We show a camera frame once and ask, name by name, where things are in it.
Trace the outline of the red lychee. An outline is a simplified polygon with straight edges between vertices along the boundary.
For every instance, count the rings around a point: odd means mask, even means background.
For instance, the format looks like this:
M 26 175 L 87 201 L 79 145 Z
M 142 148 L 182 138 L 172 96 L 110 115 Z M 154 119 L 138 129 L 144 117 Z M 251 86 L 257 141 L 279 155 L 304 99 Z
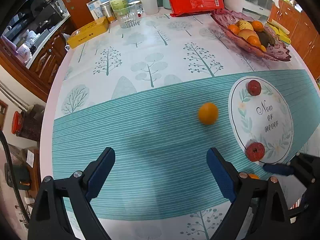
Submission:
M 253 142 L 246 148 L 245 154 L 251 162 L 259 161 L 265 155 L 265 147 L 260 142 Z
M 247 91 L 251 96 L 258 96 L 261 93 L 261 84 L 257 80 L 251 80 L 247 84 Z

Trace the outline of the small metal can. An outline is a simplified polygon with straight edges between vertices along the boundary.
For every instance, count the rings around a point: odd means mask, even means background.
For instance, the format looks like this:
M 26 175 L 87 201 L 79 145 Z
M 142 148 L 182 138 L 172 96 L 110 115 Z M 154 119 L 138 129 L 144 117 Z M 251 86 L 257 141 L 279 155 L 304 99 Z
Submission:
M 102 10 L 103 14 L 106 16 L 109 23 L 112 23 L 117 20 L 113 13 L 113 10 L 111 8 L 109 1 L 101 3 L 100 9 Z

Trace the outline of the mandarin orange front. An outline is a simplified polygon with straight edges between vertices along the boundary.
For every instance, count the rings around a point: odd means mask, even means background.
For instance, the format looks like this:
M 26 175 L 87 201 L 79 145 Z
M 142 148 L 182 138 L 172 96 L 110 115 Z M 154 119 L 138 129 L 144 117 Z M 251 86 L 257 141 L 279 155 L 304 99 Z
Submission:
M 256 37 L 254 35 L 251 35 L 247 38 L 247 42 L 252 45 L 252 46 L 255 46 L 257 48 L 260 48 L 261 47 L 261 42 L 259 40 L 259 37 Z

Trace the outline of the small kumquat orange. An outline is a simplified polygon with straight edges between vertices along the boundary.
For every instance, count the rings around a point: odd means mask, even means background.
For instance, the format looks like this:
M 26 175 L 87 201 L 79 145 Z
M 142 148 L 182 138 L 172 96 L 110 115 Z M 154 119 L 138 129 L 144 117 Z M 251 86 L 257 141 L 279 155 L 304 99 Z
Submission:
M 259 179 L 259 177 L 256 174 L 248 174 L 248 176 L 252 179 Z

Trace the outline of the patterned tablecloth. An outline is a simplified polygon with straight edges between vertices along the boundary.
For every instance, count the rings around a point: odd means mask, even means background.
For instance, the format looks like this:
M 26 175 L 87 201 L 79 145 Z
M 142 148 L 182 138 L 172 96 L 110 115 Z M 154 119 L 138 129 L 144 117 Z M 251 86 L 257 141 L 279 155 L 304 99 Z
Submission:
M 229 119 L 266 148 L 265 160 L 319 156 L 319 88 L 290 49 L 288 62 L 261 59 L 225 37 L 210 14 L 140 24 L 70 50 L 52 85 L 40 146 L 41 176 L 67 178 L 111 147 L 116 162 L 91 204 L 112 239 L 210 239 L 230 206 L 206 162 L 217 148 L 237 170 L 270 174 L 249 161 Z M 261 93 L 247 84 L 257 80 Z M 199 108 L 216 105 L 212 125 Z

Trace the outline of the red apple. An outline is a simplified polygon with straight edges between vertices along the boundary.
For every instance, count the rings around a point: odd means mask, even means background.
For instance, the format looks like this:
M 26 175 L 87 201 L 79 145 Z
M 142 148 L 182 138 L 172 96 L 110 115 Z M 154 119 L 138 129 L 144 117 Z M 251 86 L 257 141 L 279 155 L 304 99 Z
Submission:
M 251 35 L 254 35 L 256 37 L 258 37 L 257 33 L 255 31 L 249 30 L 249 29 L 244 29 L 242 31 L 240 31 L 239 33 L 239 37 L 242 37 L 244 40 L 247 40 L 247 38 Z

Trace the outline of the dark avocado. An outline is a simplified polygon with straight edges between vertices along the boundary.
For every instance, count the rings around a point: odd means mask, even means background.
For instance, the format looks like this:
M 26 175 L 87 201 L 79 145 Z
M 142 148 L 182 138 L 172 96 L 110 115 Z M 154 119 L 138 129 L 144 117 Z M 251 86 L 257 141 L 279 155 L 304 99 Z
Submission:
M 257 32 L 257 35 L 259 37 L 260 43 L 267 48 L 269 45 L 269 36 L 267 35 L 267 33 L 261 31 L 261 32 Z

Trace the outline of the white blue carton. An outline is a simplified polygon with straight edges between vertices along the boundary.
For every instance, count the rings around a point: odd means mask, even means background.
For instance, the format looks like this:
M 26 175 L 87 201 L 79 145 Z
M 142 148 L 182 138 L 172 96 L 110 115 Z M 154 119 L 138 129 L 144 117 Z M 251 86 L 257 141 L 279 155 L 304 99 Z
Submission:
M 104 17 L 104 13 L 102 12 L 102 9 L 100 7 L 101 0 L 92 0 L 88 2 L 86 5 L 94 20 Z

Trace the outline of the pink glass fruit bowl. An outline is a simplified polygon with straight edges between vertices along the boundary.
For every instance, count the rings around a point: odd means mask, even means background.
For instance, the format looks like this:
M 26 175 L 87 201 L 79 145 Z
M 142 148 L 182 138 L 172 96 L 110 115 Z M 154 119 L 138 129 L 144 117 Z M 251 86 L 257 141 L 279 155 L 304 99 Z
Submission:
M 248 53 L 273 61 L 291 60 L 284 42 L 260 21 L 227 9 L 214 10 L 212 18 L 235 45 Z

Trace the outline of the yellow tissue pack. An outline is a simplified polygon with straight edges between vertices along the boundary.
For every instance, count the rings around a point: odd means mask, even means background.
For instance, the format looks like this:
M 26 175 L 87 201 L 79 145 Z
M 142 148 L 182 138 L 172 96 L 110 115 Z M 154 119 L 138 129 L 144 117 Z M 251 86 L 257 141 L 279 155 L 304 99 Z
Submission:
M 275 34 L 278 36 L 279 40 L 286 44 L 291 44 L 291 39 L 289 38 L 289 30 L 287 30 L 284 26 L 282 26 L 280 23 L 273 19 L 268 20 L 267 24 L 271 29 L 273 29 Z

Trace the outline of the overripe brown banana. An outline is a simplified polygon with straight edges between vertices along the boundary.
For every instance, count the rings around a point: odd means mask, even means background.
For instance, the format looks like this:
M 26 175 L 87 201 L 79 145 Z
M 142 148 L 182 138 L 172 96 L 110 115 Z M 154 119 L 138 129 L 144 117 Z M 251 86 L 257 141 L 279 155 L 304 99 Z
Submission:
M 266 35 L 266 37 L 268 39 L 268 43 L 270 44 L 270 46 L 273 47 L 276 44 L 276 41 L 275 41 L 274 37 L 268 31 L 263 31 L 263 33 Z

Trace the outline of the white squeeze bottle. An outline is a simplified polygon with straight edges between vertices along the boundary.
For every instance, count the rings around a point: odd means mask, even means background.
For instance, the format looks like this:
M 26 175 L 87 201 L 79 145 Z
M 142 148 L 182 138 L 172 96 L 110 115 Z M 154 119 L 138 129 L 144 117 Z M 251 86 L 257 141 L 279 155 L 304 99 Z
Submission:
M 147 15 L 154 15 L 158 13 L 159 9 L 157 0 L 141 0 L 141 2 L 143 10 Z

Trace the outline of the yellow pear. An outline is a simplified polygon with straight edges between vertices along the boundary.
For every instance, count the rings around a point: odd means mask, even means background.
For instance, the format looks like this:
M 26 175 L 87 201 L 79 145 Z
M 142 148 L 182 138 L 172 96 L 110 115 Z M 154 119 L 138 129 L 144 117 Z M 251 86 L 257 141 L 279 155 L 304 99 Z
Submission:
M 249 29 L 254 31 L 253 25 L 250 22 L 245 20 L 239 20 L 238 22 L 236 22 L 235 25 L 239 28 L 240 31 L 244 29 Z

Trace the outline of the yellow tin box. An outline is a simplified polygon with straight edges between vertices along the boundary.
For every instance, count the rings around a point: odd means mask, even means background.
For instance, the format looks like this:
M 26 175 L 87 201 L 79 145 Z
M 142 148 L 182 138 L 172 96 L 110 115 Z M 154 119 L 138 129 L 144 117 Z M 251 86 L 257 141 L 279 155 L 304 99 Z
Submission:
M 109 22 L 105 16 L 94 20 L 74 31 L 67 40 L 67 43 L 72 49 L 74 49 L 92 38 L 107 32 L 108 25 Z

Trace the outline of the small glass jar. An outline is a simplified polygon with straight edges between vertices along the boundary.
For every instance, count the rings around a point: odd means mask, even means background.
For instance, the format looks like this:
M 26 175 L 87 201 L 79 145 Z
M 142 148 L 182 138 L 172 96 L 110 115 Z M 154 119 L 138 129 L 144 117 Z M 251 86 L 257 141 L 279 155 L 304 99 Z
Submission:
M 142 2 L 140 0 L 130 2 L 129 6 L 133 6 L 136 9 L 139 16 L 141 16 L 144 12 Z

